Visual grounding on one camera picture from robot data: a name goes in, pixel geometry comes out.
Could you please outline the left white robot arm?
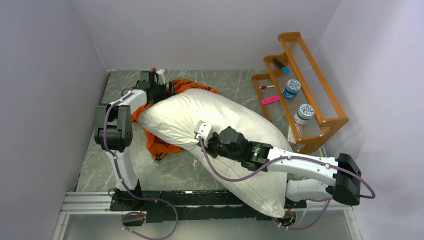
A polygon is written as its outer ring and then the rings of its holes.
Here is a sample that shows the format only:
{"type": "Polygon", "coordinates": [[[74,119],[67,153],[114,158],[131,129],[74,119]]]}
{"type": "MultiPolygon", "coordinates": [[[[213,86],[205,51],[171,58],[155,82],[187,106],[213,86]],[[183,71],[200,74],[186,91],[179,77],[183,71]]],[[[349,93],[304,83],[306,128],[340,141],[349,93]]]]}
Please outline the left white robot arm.
{"type": "Polygon", "coordinates": [[[94,141],[112,164],[115,200],[123,200],[130,210],[139,209],[143,203],[140,181],[129,152],[133,141],[132,114],[140,107],[175,95],[174,83],[166,80],[167,75],[165,68],[142,70],[135,86],[125,87],[120,98],[96,108],[94,141]]]}

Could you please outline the orange wooden rack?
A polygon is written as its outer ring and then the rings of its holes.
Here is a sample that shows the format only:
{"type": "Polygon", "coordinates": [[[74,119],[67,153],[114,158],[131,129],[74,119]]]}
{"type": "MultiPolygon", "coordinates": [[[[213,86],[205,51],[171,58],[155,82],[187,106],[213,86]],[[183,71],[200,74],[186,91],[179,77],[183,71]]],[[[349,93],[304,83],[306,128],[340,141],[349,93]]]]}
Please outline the orange wooden rack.
{"type": "Polygon", "coordinates": [[[349,120],[299,32],[278,35],[284,51],[263,61],[267,73],[252,76],[263,114],[280,103],[298,153],[317,151],[349,120]]]}

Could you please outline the orange patterned pillowcase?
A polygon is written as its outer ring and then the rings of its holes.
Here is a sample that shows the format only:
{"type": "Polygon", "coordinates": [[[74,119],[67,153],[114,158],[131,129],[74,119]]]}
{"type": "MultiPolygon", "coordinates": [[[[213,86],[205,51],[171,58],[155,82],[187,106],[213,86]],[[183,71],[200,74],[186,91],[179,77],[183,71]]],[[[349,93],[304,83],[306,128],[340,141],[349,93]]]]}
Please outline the orange patterned pillowcase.
{"type": "MultiPolygon", "coordinates": [[[[191,81],[188,78],[176,79],[173,81],[174,89],[176,94],[181,94],[189,89],[201,89],[215,94],[220,94],[216,88],[204,85],[203,83],[197,83],[191,81]]],[[[155,103],[151,100],[145,105],[139,107],[132,115],[131,122],[139,123],[139,116],[142,112],[152,107],[155,103]]],[[[167,154],[173,154],[184,151],[182,147],[170,144],[155,136],[151,132],[147,131],[144,127],[142,128],[146,136],[146,149],[153,156],[155,161],[162,160],[167,154]]]]}

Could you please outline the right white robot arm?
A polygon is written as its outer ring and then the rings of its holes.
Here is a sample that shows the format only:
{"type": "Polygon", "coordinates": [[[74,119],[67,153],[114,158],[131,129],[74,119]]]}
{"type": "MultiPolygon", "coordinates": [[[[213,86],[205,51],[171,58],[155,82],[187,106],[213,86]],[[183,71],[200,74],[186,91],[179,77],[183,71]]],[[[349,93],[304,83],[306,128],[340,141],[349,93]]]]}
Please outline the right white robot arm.
{"type": "Polygon", "coordinates": [[[267,143],[247,140],[230,126],[220,133],[209,131],[198,137],[199,146],[212,171],[227,182],[241,182],[259,173],[287,173],[303,177],[288,180],[286,188],[275,193],[275,202],[282,208],[291,203],[331,199],[347,206],[357,206],[363,197],[362,171],[346,153],[338,157],[317,157],[290,152],[267,143]],[[235,161],[250,173],[230,178],[219,173],[210,158],[224,157],[235,161]]]}

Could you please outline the white pillow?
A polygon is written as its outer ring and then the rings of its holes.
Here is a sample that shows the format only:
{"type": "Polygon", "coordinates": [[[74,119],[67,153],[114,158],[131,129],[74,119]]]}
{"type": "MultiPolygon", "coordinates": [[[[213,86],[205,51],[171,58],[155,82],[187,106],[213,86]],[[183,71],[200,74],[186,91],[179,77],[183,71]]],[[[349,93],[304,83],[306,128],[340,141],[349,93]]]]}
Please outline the white pillow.
{"type": "Polygon", "coordinates": [[[248,141],[291,151],[283,133],[266,118],[222,95],[192,88],[154,104],[139,115],[138,121],[147,132],[189,151],[250,207],[269,217],[285,215],[285,172],[254,174],[227,156],[212,156],[223,149],[218,136],[228,127],[248,141]]]}

